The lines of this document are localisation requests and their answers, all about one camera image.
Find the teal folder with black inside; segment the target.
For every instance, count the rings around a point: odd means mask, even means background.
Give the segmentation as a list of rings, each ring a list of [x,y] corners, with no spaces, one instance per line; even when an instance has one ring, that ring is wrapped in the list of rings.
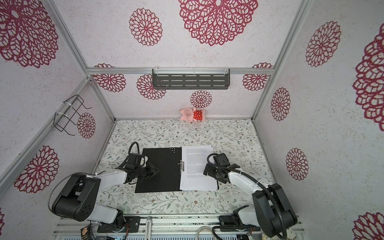
[[[182,160],[182,147],[143,149],[143,155],[148,157],[148,163],[152,163],[160,172],[149,180],[138,182],[136,194],[182,191],[178,165]]]

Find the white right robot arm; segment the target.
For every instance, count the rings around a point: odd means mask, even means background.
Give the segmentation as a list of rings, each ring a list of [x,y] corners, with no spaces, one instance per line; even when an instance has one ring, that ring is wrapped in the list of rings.
[[[253,199],[253,206],[245,205],[234,210],[229,217],[219,217],[221,223],[212,227],[215,238],[221,239],[216,230],[260,229],[267,237],[288,239],[288,229],[298,223],[298,218],[279,184],[265,186],[247,174],[239,165],[231,165],[224,153],[207,156],[204,175],[221,183],[231,183],[251,195]]]

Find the white printed paper sheet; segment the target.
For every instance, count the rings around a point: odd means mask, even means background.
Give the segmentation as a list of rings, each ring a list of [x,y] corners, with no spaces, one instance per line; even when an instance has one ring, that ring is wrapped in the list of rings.
[[[183,146],[180,190],[182,191],[216,191],[218,182],[204,175],[207,157],[212,154],[212,146]]]

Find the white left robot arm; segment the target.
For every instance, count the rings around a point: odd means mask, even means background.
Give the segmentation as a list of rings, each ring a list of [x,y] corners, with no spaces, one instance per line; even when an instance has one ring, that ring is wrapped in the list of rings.
[[[53,201],[49,210],[56,216],[110,225],[115,231],[123,228],[123,211],[97,203],[100,190],[112,186],[137,183],[151,179],[160,170],[148,162],[148,157],[129,154],[117,168],[100,174],[74,173]]]

